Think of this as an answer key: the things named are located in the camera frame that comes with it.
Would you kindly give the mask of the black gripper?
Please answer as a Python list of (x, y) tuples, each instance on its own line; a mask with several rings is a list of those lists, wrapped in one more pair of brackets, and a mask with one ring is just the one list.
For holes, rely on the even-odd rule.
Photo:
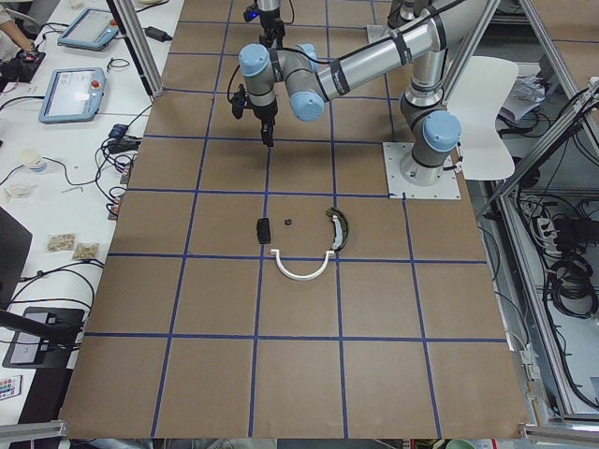
[(266, 106), (252, 105), (255, 116), (261, 121), (261, 137), (263, 144), (267, 148), (274, 146), (273, 131), (275, 118), (278, 113), (278, 104), (276, 100), (271, 101)]
[(282, 47), (285, 38), (285, 23), (279, 11), (260, 11), (260, 24), (263, 33), (259, 43), (265, 47)]

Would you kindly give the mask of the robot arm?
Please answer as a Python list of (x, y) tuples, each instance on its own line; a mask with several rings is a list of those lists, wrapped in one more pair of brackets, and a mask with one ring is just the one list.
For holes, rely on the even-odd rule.
[(280, 0), (256, 0), (263, 33), (260, 42), (268, 47), (281, 48), (285, 38), (285, 22), (281, 18)]
[(325, 61), (316, 58), (311, 45), (268, 47), (267, 42), (279, 42), (283, 36), (279, 4), (257, 1), (245, 15), (259, 17), (267, 33), (239, 54), (244, 82), (229, 99), (232, 114), (240, 119), (251, 110), (261, 122), (263, 143), (270, 147), (278, 112), (275, 84), (285, 86), (295, 116), (312, 122), (329, 101), (410, 65), (411, 80), (400, 101), (415, 142), (402, 158), (400, 171), (413, 185), (432, 186), (460, 144), (460, 122), (442, 102), (497, 6), (495, 1), (395, 1), (384, 37)]

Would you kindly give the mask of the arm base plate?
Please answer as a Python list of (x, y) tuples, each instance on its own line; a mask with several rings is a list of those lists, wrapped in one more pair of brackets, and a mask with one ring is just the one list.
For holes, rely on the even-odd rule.
[(396, 37), (398, 32), (387, 25), (369, 24), (366, 26), (368, 43), (372, 44), (388, 37)]
[(441, 167), (427, 168), (413, 159), (412, 142), (384, 142), (382, 146), (389, 198), (461, 200), (449, 153)]

